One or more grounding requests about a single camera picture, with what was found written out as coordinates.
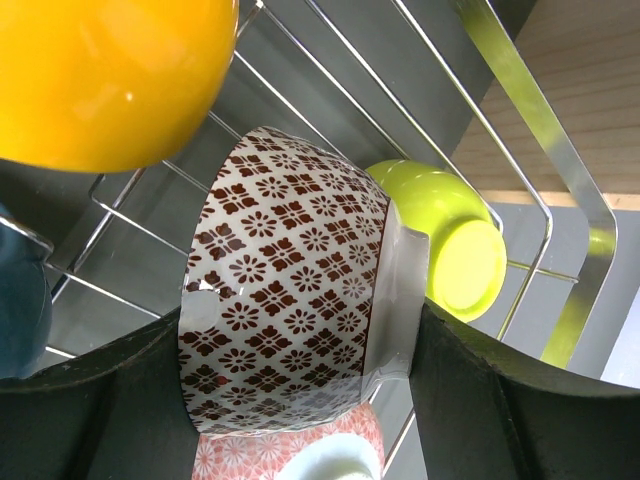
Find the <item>blue bowl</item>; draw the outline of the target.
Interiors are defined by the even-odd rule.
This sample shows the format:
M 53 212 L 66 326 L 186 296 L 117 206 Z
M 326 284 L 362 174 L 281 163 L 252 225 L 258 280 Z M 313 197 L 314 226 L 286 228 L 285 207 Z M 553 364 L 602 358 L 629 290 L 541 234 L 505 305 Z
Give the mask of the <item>blue bowl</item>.
M 32 375 L 45 352 L 52 323 L 46 250 L 1 227 L 1 376 Z

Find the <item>green bowl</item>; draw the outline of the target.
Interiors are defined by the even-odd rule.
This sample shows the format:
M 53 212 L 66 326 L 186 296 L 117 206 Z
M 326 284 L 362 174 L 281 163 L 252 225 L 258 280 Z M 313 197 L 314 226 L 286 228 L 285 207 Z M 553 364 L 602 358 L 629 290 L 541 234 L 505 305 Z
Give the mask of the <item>green bowl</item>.
M 426 297 L 466 323 L 484 315 L 504 284 L 507 251 L 479 195 L 460 177 L 417 161 L 385 160 L 367 172 L 403 224 L 429 236 Z

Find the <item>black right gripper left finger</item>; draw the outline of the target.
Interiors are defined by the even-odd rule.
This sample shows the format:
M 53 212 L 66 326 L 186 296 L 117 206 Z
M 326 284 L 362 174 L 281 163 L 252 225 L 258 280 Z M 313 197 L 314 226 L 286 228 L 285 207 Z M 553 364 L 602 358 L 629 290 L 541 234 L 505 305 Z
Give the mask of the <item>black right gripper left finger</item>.
M 179 312 L 1 382 L 4 479 L 188 479 L 199 435 L 179 380 Z

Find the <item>patterned white floral bowl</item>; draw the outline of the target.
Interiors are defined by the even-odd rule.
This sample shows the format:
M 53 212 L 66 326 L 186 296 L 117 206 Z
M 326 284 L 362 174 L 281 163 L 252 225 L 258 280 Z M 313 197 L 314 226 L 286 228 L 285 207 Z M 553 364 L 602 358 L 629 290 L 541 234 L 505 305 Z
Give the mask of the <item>patterned white floral bowl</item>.
M 256 437 L 202 436 L 193 479 L 380 479 L 383 434 L 370 403 L 337 420 Z

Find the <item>orange bowl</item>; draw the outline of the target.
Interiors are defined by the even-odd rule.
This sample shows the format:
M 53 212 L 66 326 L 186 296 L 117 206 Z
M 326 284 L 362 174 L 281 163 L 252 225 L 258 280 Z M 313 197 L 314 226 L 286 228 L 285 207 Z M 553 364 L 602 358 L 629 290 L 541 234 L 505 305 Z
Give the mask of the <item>orange bowl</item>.
M 5 1 L 1 156 L 82 173 L 177 153 L 213 105 L 235 1 Z

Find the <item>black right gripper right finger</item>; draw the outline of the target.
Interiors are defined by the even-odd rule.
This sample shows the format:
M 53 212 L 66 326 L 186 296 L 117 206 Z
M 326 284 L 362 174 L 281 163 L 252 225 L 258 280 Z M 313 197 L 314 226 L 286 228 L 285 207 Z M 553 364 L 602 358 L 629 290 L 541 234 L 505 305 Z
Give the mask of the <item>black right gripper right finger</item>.
M 430 479 L 636 479 L 639 391 L 553 367 L 455 319 L 402 303 L 392 337 Z

